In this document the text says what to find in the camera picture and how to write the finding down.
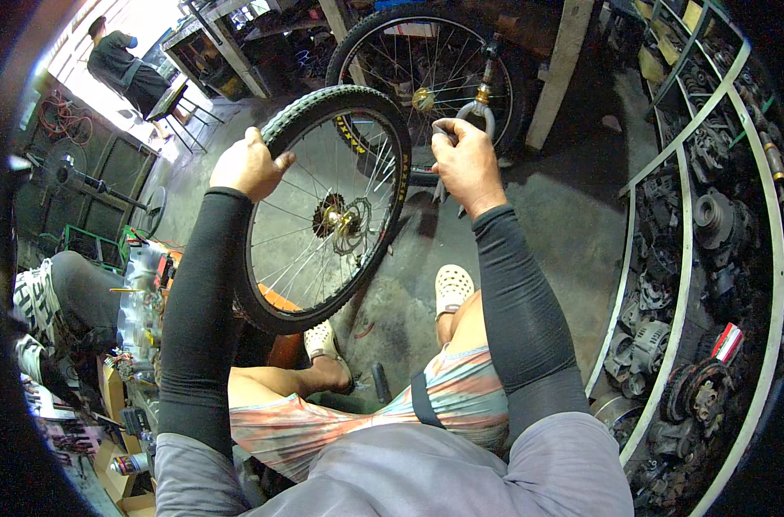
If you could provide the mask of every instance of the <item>bicycle tire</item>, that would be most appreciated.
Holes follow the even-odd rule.
[[[472,15],[458,9],[450,10],[443,6],[433,6],[425,3],[409,3],[389,7],[366,16],[346,34],[343,41],[335,48],[334,54],[329,61],[325,74],[326,86],[340,84],[342,77],[345,75],[344,65],[346,59],[367,35],[397,18],[418,16],[434,17],[464,26],[468,31],[480,36],[484,41],[491,40],[494,34],[492,28],[476,21]],[[534,108],[537,89],[535,82],[528,80],[528,71],[532,67],[527,67],[523,64],[523,56],[521,56],[522,53],[518,47],[508,42],[503,42],[500,54],[502,70],[508,76],[510,88],[512,89],[511,119],[494,142],[496,153],[503,155],[510,154],[522,142],[522,136],[527,131],[531,120],[532,113],[530,112],[530,107]],[[356,131],[352,131],[351,136],[356,136],[359,140],[359,135],[355,135],[355,133]],[[417,167],[412,166],[410,185],[431,187],[435,186],[437,181],[438,177],[436,174],[418,171]]]
[[[335,295],[324,300],[321,307],[299,316],[281,312],[264,299],[253,275],[251,248],[246,246],[242,263],[245,272],[244,287],[235,290],[236,305],[248,323],[267,332],[280,335],[302,333],[333,316],[375,273],[386,254],[386,247],[394,238],[395,232],[390,230],[397,225],[411,177],[408,164],[411,144],[403,116],[390,98],[372,88],[353,84],[323,88],[297,99],[277,113],[262,129],[262,139],[271,155],[278,156],[302,136],[304,131],[312,127],[315,121],[319,123],[326,119],[333,120],[332,114],[342,112],[343,109],[379,113],[388,122],[389,127],[386,129],[397,139],[400,159],[396,161],[396,171],[393,174],[393,181],[397,182],[397,185],[394,189],[396,195],[394,195],[394,206],[389,213],[388,224],[378,239],[372,255],[355,277],[345,286],[341,286],[340,291]],[[251,242],[255,216],[256,211],[249,221],[246,243]]]

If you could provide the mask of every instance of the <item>stool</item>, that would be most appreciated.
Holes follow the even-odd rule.
[[[183,80],[181,82],[174,81],[170,88],[165,90],[165,93],[159,98],[159,102],[156,103],[156,106],[150,111],[148,117],[145,118],[146,121],[160,121],[161,119],[165,119],[168,122],[168,125],[173,130],[173,134],[177,136],[177,138],[182,142],[182,145],[185,146],[191,154],[193,154],[194,149],[199,147],[202,152],[208,153],[205,149],[205,146],[200,144],[199,140],[196,137],[191,135],[191,132],[182,124],[176,117],[173,117],[173,110],[177,107],[181,106],[182,101],[188,101],[190,104],[193,104],[193,108],[185,108],[181,106],[183,110],[185,110],[188,114],[193,115],[193,117],[206,126],[210,124],[216,124],[217,122],[221,124],[225,124],[224,121],[219,119],[216,115],[209,112],[207,109],[202,108],[199,104],[193,102],[189,98],[185,98],[185,90],[187,90],[187,83]],[[202,110],[212,119],[216,120],[216,122],[206,122],[197,116],[197,111]],[[179,131],[176,130],[176,127],[173,124],[173,121],[176,121],[179,124],[179,127],[182,128],[183,131],[187,133],[187,135],[193,140],[192,144],[188,144],[182,135],[179,134]]]

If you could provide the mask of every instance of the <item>red wire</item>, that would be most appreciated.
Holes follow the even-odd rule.
[[[56,108],[56,116],[57,121],[56,123],[52,123],[47,120],[44,115],[44,105],[49,104],[50,106],[54,106]],[[47,129],[47,133],[49,133],[50,137],[55,137],[56,135],[65,135],[70,140],[73,140],[79,146],[86,146],[87,142],[90,141],[91,136],[93,135],[93,120],[85,113],[89,113],[90,110],[88,109],[76,109],[72,106],[72,101],[66,100],[62,97],[62,95],[53,90],[53,93],[44,99],[44,101],[38,106],[38,119]],[[76,124],[81,124],[83,122],[87,122],[90,125],[90,130],[87,132],[87,139],[84,141],[78,141],[75,137],[70,135],[70,129]]]

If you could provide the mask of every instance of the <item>man in black shirt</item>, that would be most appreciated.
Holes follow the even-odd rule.
[[[119,97],[128,99],[133,107],[142,113],[142,117],[147,118],[171,84],[153,67],[128,52],[127,49],[138,45],[134,36],[121,31],[106,35],[105,21],[104,16],[99,16],[87,30],[87,34],[93,39],[93,51],[87,59],[87,70]],[[182,125],[187,123],[188,117],[179,108],[174,110],[173,116]],[[171,137],[172,134],[164,129],[162,124],[155,121],[153,125],[159,132],[159,137]]]

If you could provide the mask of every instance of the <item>wooden pillar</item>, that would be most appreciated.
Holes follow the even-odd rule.
[[[593,0],[564,0],[562,21],[558,26],[556,46],[550,58],[550,72],[538,98],[536,111],[532,115],[530,129],[525,143],[541,150],[547,135],[550,134],[558,109],[562,106],[564,94],[573,76],[575,63],[579,60],[584,34],[590,24]]]
[[[329,28],[335,35],[338,43],[345,39],[345,35],[351,28],[351,23],[348,22],[348,13],[345,10],[345,5],[342,0],[320,0],[320,7],[323,9],[325,20],[329,22]],[[349,73],[351,78],[354,79],[355,84],[366,86],[366,77],[363,76],[363,69],[361,68],[360,58],[355,57],[352,64],[349,66]]]

